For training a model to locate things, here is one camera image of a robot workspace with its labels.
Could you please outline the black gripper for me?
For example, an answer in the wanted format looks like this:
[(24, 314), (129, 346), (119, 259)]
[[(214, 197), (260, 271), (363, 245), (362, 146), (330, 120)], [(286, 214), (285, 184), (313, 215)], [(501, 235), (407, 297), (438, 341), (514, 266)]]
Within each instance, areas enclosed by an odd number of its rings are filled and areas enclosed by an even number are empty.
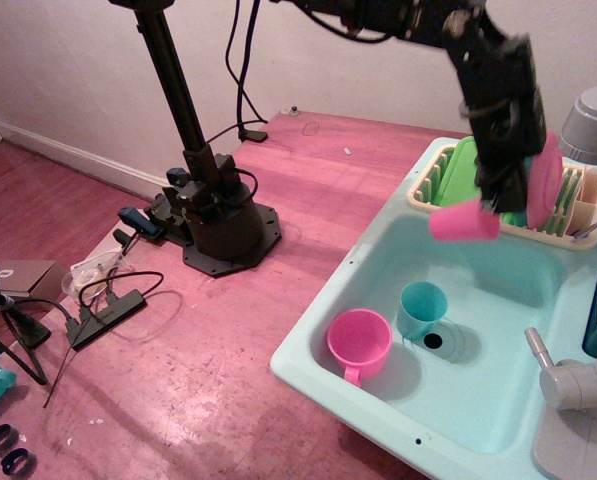
[(474, 182), (481, 201), (496, 213), (522, 212), (527, 206), (523, 159), (540, 153), (546, 141), (530, 38), (465, 33), (447, 37), (447, 52), (477, 144)]

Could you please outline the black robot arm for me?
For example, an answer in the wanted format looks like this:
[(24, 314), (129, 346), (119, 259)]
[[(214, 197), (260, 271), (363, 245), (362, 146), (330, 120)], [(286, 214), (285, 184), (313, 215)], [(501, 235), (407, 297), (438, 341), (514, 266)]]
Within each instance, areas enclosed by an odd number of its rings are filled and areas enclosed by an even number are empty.
[[(121, 211), (122, 220), (154, 239), (180, 245), (186, 265), (213, 277), (257, 266), (280, 240), (274, 209), (255, 202), (256, 187), (229, 155), (205, 139), (166, 21), (164, 1), (128, 1), (183, 142), (185, 168), (144, 213)], [(444, 50), (463, 92), (461, 113), (476, 141), (476, 207), (483, 220), (504, 213), (537, 217), (542, 188), (536, 166), (547, 139), (530, 38), (504, 34), (481, 1), (301, 1), (313, 21), (340, 20), (337, 34), (360, 41), (392, 38)]]

